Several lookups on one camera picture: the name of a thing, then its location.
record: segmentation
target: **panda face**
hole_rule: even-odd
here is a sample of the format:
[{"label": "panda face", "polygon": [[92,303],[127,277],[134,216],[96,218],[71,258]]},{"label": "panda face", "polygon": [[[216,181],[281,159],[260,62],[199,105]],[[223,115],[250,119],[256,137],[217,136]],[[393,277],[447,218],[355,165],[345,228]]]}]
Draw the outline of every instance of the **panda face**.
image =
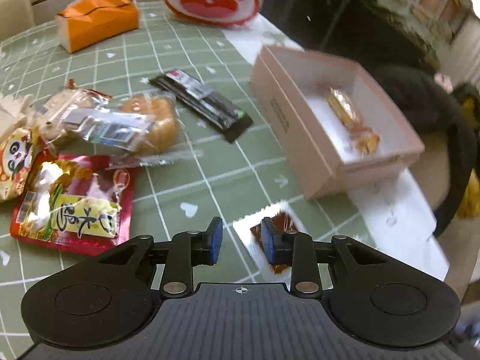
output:
[{"label": "panda face", "polygon": [[3,152],[3,171],[8,176],[14,175],[19,164],[27,157],[24,140],[14,139],[7,143]]}]

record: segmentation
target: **open box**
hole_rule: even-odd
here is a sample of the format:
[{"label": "open box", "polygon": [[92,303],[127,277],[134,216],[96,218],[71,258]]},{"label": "open box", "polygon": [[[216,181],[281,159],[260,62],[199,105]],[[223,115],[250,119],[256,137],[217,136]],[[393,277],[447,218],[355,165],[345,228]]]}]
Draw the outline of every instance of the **open box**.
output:
[{"label": "open box", "polygon": [[[306,199],[395,176],[424,146],[377,82],[354,61],[315,51],[264,46],[250,84],[282,144]],[[335,87],[357,105],[381,136],[362,158],[318,86]]]}]

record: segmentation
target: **crosshair marking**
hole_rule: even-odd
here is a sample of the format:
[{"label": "crosshair marking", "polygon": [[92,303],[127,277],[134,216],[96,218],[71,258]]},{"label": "crosshair marking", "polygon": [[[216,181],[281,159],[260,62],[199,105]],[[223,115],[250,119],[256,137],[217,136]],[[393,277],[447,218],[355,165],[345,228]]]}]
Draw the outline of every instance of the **crosshair marking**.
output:
[{"label": "crosshair marking", "polygon": [[251,291],[250,289],[247,289],[245,287],[238,287],[237,289],[234,290],[237,294],[246,294],[248,291]]}]

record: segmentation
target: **metal screw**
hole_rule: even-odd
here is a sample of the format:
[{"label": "metal screw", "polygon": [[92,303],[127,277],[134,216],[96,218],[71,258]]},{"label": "metal screw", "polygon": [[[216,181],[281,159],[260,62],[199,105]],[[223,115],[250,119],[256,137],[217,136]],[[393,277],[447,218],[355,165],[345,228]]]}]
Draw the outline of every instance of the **metal screw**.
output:
[{"label": "metal screw", "polygon": [[179,281],[172,281],[163,286],[163,290],[169,294],[181,294],[187,289],[187,286],[184,283]]},{"label": "metal screw", "polygon": [[295,288],[298,292],[302,292],[303,294],[313,294],[320,289],[318,284],[311,281],[302,281],[298,283]]}]

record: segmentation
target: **black snack package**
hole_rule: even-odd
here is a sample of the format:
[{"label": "black snack package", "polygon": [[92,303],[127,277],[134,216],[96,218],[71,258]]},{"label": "black snack package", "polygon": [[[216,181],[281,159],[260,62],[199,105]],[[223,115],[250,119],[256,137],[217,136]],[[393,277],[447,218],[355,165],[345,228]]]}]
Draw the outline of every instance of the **black snack package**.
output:
[{"label": "black snack package", "polygon": [[214,92],[183,70],[168,71],[151,79],[150,83],[176,94],[181,101],[213,124],[229,143],[233,143],[254,122],[225,96]]}]

